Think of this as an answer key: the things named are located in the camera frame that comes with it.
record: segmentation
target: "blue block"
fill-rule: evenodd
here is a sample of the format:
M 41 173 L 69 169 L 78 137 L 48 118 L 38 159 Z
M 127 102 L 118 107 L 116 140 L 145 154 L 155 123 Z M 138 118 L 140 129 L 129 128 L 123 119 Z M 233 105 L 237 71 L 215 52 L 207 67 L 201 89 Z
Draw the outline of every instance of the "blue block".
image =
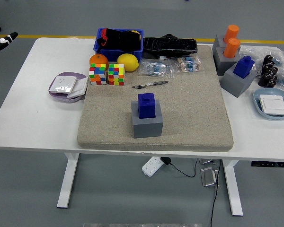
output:
M 139 118 L 153 118 L 155 114 L 155 96 L 153 93 L 138 94 L 138 112 Z
M 244 56 L 238 61 L 233 73 L 244 79 L 249 74 L 254 63 L 255 61 L 253 61 L 251 57 Z

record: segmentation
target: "plastic bag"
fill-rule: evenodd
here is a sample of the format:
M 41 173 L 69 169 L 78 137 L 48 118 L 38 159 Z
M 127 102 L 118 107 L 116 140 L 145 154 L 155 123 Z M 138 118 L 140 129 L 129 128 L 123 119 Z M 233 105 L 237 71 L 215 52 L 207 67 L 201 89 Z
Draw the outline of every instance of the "plastic bag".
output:
M 172 79 L 176 74 L 176 65 L 170 59 L 154 60 L 142 58 L 139 62 L 138 74 Z
M 178 72 L 197 72 L 204 70 L 201 60 L 197 54 L 190 54 L 177 58 Z
M 241 57 L 250 56 L 255 61 L 255 70 L 261 74 L 263 60 L 265 56 L 271 55 L 275 66 L 284 68 L 284 52 L 275 48 L 265 48 L 263 46 L 241 46 L 239 54 Z

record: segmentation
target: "beige mat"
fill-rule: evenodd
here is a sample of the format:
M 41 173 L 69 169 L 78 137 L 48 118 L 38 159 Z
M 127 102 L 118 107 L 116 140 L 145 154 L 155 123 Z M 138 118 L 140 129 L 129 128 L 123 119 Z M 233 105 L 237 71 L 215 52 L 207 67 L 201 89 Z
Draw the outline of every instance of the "beige mat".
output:
M 228 151 L 231 127 L 209 46 L 198 46 L 203 71 L 178 75 L 161 86 L 131 86 L 166 80 L 125 75 L 125 86 L 89 85 L 78 129 L 78 144 L 86 149 L 125 151 Z M 133 138 L 131 101 L 139 93 L 160 100 L 163 132 L 160 137 Z

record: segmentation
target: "light blue tray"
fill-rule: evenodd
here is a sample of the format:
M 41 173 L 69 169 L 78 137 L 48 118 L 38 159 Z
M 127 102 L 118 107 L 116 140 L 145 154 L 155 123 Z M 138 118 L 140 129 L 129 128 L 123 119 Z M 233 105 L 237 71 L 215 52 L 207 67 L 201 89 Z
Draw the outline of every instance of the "light blue tray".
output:
M 284 119 L 284 116 L 273 116 L 268 115 L 262 111 L 261 103 L 260 103 L 260 95 L 274 95 L 274 96 L 282 96 L 284 101 L 284 91 L 277 88 L 260 88 L 254 92 L 254 103 L 258 112 L 265 118 L 273 119 L 273 120 L 281 120 Z

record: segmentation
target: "rubik's cube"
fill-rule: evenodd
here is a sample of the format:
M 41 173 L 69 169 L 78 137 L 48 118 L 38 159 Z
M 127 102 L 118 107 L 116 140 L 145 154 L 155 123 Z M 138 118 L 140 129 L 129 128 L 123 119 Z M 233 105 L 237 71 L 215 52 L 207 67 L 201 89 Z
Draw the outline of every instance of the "rubik's cube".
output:
M 110 64 L 108 66 L 108 83 L 109 85 L 124 85 L 124 65 Z
M 89 78 L 92 85 L 107 84 L 105 70 L 105 64 L 90 64 Z

